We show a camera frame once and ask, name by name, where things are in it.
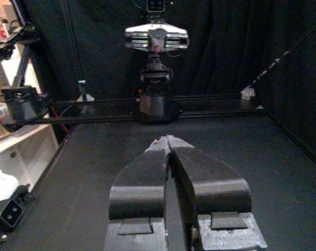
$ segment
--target camera mount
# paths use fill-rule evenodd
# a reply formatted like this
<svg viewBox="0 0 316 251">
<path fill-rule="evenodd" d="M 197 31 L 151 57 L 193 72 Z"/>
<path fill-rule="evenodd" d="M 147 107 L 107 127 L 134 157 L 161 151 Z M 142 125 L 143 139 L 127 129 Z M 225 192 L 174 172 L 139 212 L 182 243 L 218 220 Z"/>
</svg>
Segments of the camera mount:
<svg viewBox="0 0 316 251">
<path fill-rule="evenodd" d="M 36 119 L 43 118 L 47 113 L 47 107 L 51 103 L 48 95 L 39 95 L 36 89 L 25 86 L 25 74 L 31 56 L 31 46 L 39 41 L 39 35 L 35 26 L 25 23 L 19 27 L 9 38 L 0 42 L 0 62 L 9 60 L 16 48 L 16 43 L 23 44 L 24 53 L 19 66 L 17 75 L 13 85 L 1 88 L 9 116 L 1 120 L 3 127 L 13 132 L 19 130 L 24 124 Z"/>
</svg>

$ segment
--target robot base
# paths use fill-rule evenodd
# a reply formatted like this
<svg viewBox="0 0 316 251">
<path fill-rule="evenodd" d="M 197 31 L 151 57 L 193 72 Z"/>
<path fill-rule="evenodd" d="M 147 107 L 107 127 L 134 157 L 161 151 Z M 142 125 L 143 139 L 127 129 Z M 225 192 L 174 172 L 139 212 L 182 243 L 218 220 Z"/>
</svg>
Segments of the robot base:
<svg viewBox="0 0 316 251">
<path fill-rule="evenodd" d="M 182 114 L 179 104 L 167 96 L 142 94 L 134 118 L 149 124 L 169 123 Z"/>
</svg>

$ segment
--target black enclosure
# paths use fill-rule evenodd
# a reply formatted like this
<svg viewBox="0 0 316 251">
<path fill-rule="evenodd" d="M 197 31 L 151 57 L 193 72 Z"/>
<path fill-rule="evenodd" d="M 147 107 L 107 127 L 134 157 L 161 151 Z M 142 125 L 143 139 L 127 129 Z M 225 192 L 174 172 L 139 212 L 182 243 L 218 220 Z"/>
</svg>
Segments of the black enclosure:
<svg viewBox="0 0 316 251">
<path fill-rule="evenodd" d="M 83 78 L 98 100 L 134 97 L 147 55 L 124 46 L 126 27 L 146 23 L 132 1 L 17 2 L 41 33 L 33 63 L 43 90 L 57 99 L 78 98 Z M 316 26 L 316 1 L 182 0 L 167 6 L 166 18 L 190 34 L 185 55 L 162 58 L 175 72 L 174 94 L 240 93 Z M 316 29 L 258 83 L 257 94 L 316 155 Z"/>
<path fill-rule="evenodd" d="M 111 184 L 153 141 L 173 134 L 248 180 L 268 250 L 316 251 L 316 1 L 173 1 L 165 16 L 187 29 L 190 48 L 162 61 L 175 72 L 173 95 L 190 113 L 162 125 L 140 124 L 128 115 L 147 63 L 147 54 L 124 46 L 126 27 L 146 22 L 132 1 L 15 2 L 41 36 L 32 62 L 43 91 L 56 101 L 75 100 L 79 80 L 86 79 L 99 101 L 96 113 L 124 119 L 78 125 L 71 131 L 32 192 L 36 200 L 0 250 L 102 250 Z M 274 123 L 258 103 L 238 94 L 290 48 L 256 85 L 257 102 Z M 174 191 L 171 180 L 166 186 Z M 173 229 L 181 220 L 175 192 L 166 197 Z M 179 231 L 169 234 L 170 250 L 182 250 Z"/>
</svg>

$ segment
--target black backdrop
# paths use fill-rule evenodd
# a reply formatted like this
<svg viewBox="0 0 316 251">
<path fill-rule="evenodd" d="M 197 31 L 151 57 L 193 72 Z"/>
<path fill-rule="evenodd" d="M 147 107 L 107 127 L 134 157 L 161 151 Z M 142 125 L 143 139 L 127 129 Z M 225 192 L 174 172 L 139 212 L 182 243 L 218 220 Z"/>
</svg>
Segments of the black backdrop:
<svg viewBox="0 0 316 251">
<path fill-rule="evenodd" d="M 59 99 L 78 98 L 64 0 L 21 2 L 43 36 L 33 62 L 43 90 Z M 124 29 L 144 23 L 140 10 L 131 0 L 67 2 L 88 92 L 96 99 L 132 97 L 147 55 L 126 48 Z M 175 72 L 174 94 L 238 93 L 316 25 L 316 1 L 182 0 L 166 18 L 187 29 L 191 40 L 183 56 L 163 58 Z M 316 32 L 260 82 L 257 93 L 316 152 Z"/>
</svg>

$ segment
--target camera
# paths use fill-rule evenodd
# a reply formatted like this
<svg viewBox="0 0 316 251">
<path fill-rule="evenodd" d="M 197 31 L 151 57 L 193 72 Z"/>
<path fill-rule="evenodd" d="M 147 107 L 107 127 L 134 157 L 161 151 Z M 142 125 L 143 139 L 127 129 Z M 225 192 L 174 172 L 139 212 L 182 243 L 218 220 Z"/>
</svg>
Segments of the camera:
<svg viewBox="0 0 316 251">
<path fill-rule="evenodd" d="M 165 12 L 165 0 L 147 0 L 147 11 L 151 14 Z"/>
</svg>

